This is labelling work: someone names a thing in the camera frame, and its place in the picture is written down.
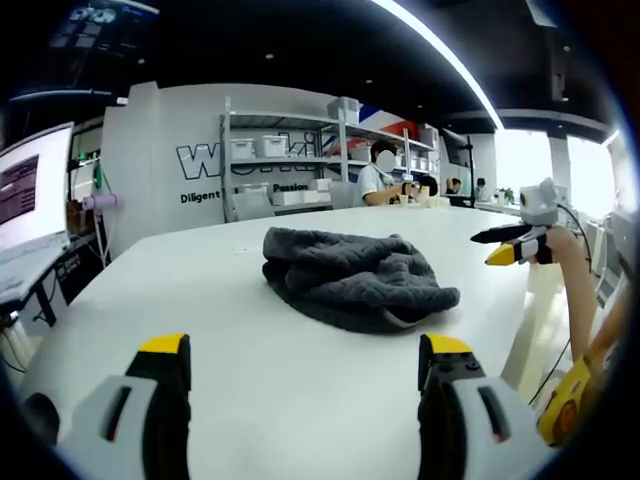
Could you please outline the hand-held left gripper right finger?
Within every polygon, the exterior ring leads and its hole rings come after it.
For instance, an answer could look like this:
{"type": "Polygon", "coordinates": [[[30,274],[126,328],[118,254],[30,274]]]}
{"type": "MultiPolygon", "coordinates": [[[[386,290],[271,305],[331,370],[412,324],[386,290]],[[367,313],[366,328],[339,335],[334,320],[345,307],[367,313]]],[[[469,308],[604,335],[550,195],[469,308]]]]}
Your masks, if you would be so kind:
{"type": "Polygon", "coordinates": [[[423,334],[420,479],[532,479],[553,455],[533,411],[459,339],[423,334]]]}

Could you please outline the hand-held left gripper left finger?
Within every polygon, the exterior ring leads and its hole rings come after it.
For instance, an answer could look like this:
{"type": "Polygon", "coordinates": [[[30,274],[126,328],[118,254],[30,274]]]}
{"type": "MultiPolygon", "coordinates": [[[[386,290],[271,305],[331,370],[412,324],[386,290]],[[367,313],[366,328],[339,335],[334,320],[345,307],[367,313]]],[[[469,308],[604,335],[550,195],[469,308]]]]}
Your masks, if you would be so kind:
{"type": "Polygon", "coordinates": [[[84,479],[188,479],[190,337],[143,343],[74,409],[59,455],[84,479]]]}

